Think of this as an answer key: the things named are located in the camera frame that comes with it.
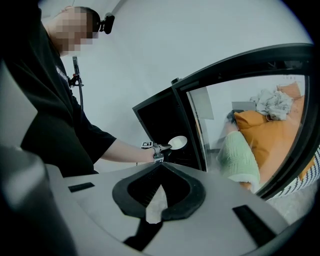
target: gray surface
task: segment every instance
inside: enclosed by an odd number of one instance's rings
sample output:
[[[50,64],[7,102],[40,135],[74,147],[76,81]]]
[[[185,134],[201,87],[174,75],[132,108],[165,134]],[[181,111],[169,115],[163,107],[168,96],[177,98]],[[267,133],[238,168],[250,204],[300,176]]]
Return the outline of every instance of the gray surface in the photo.
[[[257,248],[232,208],[248,205],[276,234],[288,225],[286,221],[263,200],[241,188],[231,180],[214,173],[206,173],[172,163],[177,169],[200,180],[206,198],[200,208],[188,219],[167,221],[143,252],[162,255],[215,255],[238,256]],[[117,181],[133,175],[146,166],[114,172],[69,177],[65,186],[92,182],[95,187],[73,193],[71,196],[92,222],[113,237],[124,240],[135,234],[138,219],[124,215],[112,199],[112,188]]]
[[[144,252],[150,255],[238,256],[257,248],[232,208],[248,205],[276,234],[288,225],[262,199],[231,180],[178,164],[175,168],[200,180],[206,198],[188,219],[164,222]]]
[[[73,199],[59,169],[50,164],[47,164],[46,167],[53,197],[70,230],[79,256],[143,255],[143,253],[124,245],[98,227]]]
[[[21,91],[3,61],[0,74],[0,144],[19,147],[38,111]]]
[[[133,167],[130,174],[143,170],[147,165]],[[72,197],[88,216],[103,230],[110,232],[112,236],[120,241],[134,236],[140,219],[124,215],[112,197],[112,189],[121,179],[128,177],[127,169],[86,175],[67,177],[64,179],[66,186],[73,186],[91,182],[95,185],[90,189],[72,193]]]

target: white floor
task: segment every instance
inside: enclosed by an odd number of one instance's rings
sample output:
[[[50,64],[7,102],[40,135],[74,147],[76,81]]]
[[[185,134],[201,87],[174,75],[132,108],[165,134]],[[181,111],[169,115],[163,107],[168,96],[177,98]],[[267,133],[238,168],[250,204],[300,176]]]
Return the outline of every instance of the white floor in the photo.
[[[291,225],[311,210],[318,187],[319,183],[315,182],[297,192],[283,197],[271,198],[266,202],[274,207]]]

